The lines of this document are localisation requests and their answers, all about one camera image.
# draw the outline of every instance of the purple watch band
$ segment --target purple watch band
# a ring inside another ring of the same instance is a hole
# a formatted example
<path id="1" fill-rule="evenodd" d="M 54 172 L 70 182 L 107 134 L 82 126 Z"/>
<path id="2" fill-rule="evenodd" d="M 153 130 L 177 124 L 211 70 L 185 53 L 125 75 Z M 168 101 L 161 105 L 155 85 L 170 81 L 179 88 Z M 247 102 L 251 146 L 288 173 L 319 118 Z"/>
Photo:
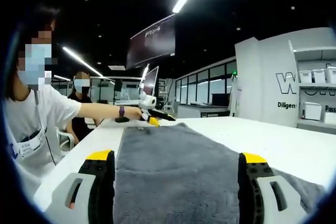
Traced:
<path id="1" fill-rule="evenodd" d="M 119 117 L 123 117 L 124 115 L 125 115 L 125 107 L 124 106 L 120 106 Z"/>

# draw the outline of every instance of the white storage box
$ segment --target white storage box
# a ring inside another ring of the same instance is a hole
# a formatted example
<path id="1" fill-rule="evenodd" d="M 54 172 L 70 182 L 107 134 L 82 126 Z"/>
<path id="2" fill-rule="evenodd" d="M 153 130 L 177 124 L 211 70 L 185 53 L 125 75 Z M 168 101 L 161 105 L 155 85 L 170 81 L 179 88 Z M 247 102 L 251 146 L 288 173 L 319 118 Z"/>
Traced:
<path id="1" fill-rule="evenodd" d="M 322 105 L 320 103 L 305 102 L 305 119 L 321 120 Z"/>
<path id="2" fill-rule="evenodd" d="M 315 83 L 325 83 L 325 71 L 324 69 L 315 69 L 312 71 L 315 79 Z"/>
<path id="3" fill-rule="evenodd" d="M 310 70 L 301 70 L 299 71 L 299 75 L 301 83 L 312 83 Z"/>
<path id="4" fill-rule="evenodd" d="M 327 81 L 336 84 L 336 67 L 327 67 Z"/>
<path id="5" fill-rule="evenodd" d="M 329 124 L 336 124 L 336 113 L 326 112 L 324 122 Z"/>

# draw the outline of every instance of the woman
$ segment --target woman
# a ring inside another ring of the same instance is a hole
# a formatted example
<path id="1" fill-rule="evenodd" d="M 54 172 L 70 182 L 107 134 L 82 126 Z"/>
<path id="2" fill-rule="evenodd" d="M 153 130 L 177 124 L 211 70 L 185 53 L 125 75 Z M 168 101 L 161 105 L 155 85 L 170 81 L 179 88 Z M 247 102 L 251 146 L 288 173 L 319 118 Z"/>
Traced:
<path id="1" fill-rule="evenodd" d="M 4 101 L 8 149 L 17 167 L 29 177 L 29 185 L 25 185 L 30 190 L 36 190 L 42 175 L 56 165 L 47 136 L 56 133 L 57 126 L 75 117 L 105 119 L 124 115 L 134 120 L 141 117 L 139 108 L 80 103 L 45 84 L 45 62 L 51 57 L 56 16 L 57 11 L 44 7 L 30 12 L 9 50 L 12 58 L 7 67 Z"/>
<path id="2" fill-rule="evenodd" d="M 74 85 L 69 99 L 75 100 L 81 103 L 92 103 L 88 92 L 90 89 L 90 76 L 87 73 L 79 72 L 74 79 Z M 100 119 L 93 119 L 95 125 L 100 124 Z M 67 132 L 73 135 L 75 144 L 78 144 L 84 137 L 86 137 L 92 129 L 89 129 L 85 123 L 84 118 L 74 118 L 70 121 L 66 128 Z"/>

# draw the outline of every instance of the gray towel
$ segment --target gray towel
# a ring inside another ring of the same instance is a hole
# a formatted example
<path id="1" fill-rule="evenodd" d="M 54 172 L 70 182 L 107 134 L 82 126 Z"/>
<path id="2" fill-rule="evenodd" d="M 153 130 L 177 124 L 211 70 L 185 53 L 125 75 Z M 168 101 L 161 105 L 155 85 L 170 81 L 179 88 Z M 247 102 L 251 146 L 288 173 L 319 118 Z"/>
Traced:
<path id="1" fill-rule="evenodd" d="M 184 124 L 126 129 L 116 166 L 114 223 L 239 223 L 238 158 Z M 311 212 L 323 187 L 274 173 L 292 184 Z"/>

